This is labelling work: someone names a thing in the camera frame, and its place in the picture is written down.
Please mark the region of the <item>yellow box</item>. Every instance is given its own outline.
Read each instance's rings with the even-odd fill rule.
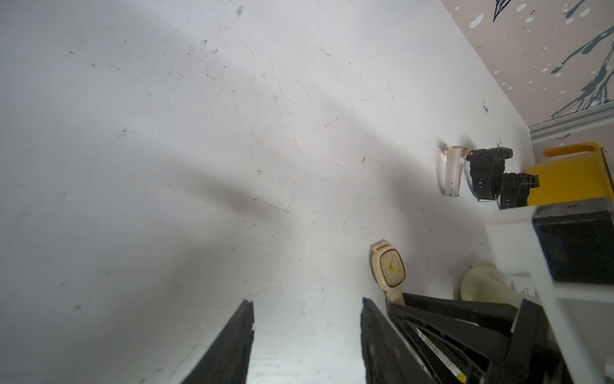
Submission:
[[[606,153],[597,143],[548,148],[545,157],[577,154],[535,164],[526,173],[539,176],[539,188],[531,189],[529,205],[572,202],[608,196],[614,200]]]

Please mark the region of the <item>white table surface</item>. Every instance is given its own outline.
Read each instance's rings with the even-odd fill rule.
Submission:
[[[533,162],[434,0],[7,1],[0,84],[6,384],[179,383],[244,298],[249,383],[363,383],[371,243],[437,297],[490,257],[440,147]]]

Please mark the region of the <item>watch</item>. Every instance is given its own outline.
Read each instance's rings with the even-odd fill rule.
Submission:
[[[386,293],[392,304],[405,305],[403,300],[403,282],[405,281],[405,266],[397,248],[388,241],[382,240],[371,245],[373,257],[373,273],[375,280]]]

